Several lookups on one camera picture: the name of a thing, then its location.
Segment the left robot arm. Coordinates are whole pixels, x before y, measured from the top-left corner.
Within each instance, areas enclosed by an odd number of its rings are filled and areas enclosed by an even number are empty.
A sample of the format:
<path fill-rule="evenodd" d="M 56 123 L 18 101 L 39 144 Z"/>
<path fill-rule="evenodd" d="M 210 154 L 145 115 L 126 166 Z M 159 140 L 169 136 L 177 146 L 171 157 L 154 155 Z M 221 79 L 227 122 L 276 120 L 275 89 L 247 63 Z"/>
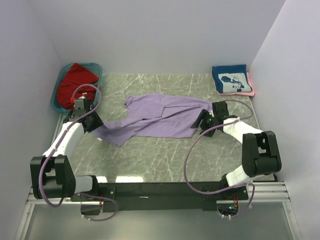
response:
<path fill-rule="evenodd" d="M 102 125 L 103 121 L 95 111 L 81 119 L 77 119 L 74 111 L 66 116 L 50 148 L 30 161 L 32 190 L 36 199 L 42 199 L 42 193 L 48 199 L 69 198 L 76 192 L 82 192 L 88 201 L 99 197 L 100 188 L 94 185 L 92 176 L 81 176 L 80 183 L 77 183 L 78 178 L 74 175 L 69 157 L 85 133 Z"/>

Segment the teal plastic basket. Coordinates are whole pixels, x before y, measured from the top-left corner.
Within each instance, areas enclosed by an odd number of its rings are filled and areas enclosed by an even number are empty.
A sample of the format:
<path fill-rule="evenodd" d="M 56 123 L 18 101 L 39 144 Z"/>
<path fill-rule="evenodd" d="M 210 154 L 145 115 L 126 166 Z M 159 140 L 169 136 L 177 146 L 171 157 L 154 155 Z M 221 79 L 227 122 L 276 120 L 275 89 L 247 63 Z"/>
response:
<path fill-rule="evenodd" d="M 73 64 L 75 64 L 75 63 L 71 63 L 71 64 L 64 66 L 62 68 L 62 70 L 59 72 L 58 77 L 57 77 L 57 81 L 55 83 L 55 87 L 54 87 L 54 90 L 52 93 L 51 101 L 50 101 L 51 107 L 56 112 L 61 113 L 61 114 L 67 114 L 69 112 L 69 110 L 67 110 L 59 105 L 59 103 L 57 101 L 57 90 L 58 90 L 59 84 L 62 82 L 63 78 L 65 77 L 67 72 L 71 69 Z M 93 63 L 93 62 L 79 63 L 79 64 L 99 77 L 98 82 L 97 82 L 97 88 L 100 89 L 101 83 L 102 83 L 102 75 L 103 75 L 102 67 L 99 64 Z"/>

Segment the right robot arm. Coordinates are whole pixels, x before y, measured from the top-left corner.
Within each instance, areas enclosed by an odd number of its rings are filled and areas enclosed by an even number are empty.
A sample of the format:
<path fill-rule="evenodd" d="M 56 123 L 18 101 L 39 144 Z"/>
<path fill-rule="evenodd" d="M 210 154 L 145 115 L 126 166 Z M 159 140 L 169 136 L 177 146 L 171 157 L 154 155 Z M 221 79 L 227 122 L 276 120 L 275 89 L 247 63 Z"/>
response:
<path fill-rule="evenodd" d="M 242 144 L 241 165 L 225 175 L 219 190 L 200 191 L 195 189 L 187 179 L 187 161 L 184 160 L 183 174 L 186 184 L 194 192 L 202 195 L 220 194 L 222 198 L 230 200 L 237 194 L 237 188 L 249 184 L 253 179 L 263 175 L 272 175 L 282 168 L 282 162 L 277 138 L 272 131 L 256 129 L 235 115 L 227 115 L 227 111 L 215 112 L 214 115 L 203 109 L 192 129 L 200 127 L 201 134 L 195 140 L 198 142 L 207 133 L 215 130 L 228 134 Z"/>

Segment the red t-shirt in basket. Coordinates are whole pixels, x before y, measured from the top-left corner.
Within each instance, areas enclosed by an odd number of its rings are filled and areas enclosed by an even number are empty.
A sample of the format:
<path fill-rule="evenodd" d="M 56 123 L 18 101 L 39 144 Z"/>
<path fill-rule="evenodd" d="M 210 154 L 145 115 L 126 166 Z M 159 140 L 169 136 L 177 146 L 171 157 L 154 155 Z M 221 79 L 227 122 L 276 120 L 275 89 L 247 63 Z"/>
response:
<path fill-rule="evenodd" d="M 74 106 L 72 99 L 78 99 L 80 97 L 90 99 L 90 103 L 93 104 L 96 95 L 96 89 L 94 87 L 86 85 L 78 89 L 74 96 L 73 93 L 77 87 L 84 84 L 97 87 L 98 80 L 99 77 L 97 75 L 82 65 L 74 63 L 57 88 L 56 97 L 58 104 L 66 110 L 71 110 Z"/>

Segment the lilac purple t-shirt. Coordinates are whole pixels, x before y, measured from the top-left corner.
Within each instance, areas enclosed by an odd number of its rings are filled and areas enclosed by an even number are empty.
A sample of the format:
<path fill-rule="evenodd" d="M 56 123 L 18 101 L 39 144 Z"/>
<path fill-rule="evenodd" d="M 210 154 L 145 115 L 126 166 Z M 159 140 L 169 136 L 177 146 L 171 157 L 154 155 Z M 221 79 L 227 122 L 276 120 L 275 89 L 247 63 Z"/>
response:
<path fill-rule="evenodd" d="M 160 93 L 128 95 L 124 106 L 126 118 L 107 121 L 92 134 L 116 147 L 121 147 L 134 136 L 191 138 L 196 132 L 191 126 L 201 111 L 212 110 L 212 103 L 207 100 Z"/>

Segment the folded blue printed t-shirt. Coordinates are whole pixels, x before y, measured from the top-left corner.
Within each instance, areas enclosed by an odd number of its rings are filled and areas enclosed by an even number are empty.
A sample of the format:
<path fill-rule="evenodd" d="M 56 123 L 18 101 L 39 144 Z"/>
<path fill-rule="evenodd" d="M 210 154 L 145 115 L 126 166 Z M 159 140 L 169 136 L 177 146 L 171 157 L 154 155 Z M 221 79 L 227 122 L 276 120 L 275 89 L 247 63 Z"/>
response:
<path fill-rule="evenodd" d="M 216 90 L 220 94 L 243 94 L 253 91 L 249 84 L 246 64 L 213 66 L 211 73 Z"/>

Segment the black base beam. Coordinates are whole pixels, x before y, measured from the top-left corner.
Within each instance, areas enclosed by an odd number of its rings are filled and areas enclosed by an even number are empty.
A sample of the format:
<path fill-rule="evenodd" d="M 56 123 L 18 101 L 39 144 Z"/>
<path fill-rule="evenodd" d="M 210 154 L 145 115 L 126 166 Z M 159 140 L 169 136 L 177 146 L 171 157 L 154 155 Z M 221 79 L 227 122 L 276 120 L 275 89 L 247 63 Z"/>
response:
<path fill-rule="evenodd" d="M 248 200 L 242 186 L 218 194 L 203 195 L 184 182 L 99 183 L 90 195 L 110 198 L 120 211 L 193 210 L 216 211 L 218 201 Z"/>

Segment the folded pink t-shirt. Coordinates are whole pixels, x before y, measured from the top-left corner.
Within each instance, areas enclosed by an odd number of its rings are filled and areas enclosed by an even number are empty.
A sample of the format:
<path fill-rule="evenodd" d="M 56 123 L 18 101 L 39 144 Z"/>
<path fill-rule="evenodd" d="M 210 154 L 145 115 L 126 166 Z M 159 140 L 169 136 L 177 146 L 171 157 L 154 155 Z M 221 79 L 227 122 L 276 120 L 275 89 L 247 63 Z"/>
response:
<path fill-rule="evenodd" d="M 218 74 L 216 90 L 220 95 L 241 95 L 253 97 L 255 92 L 246 73 Z"/>

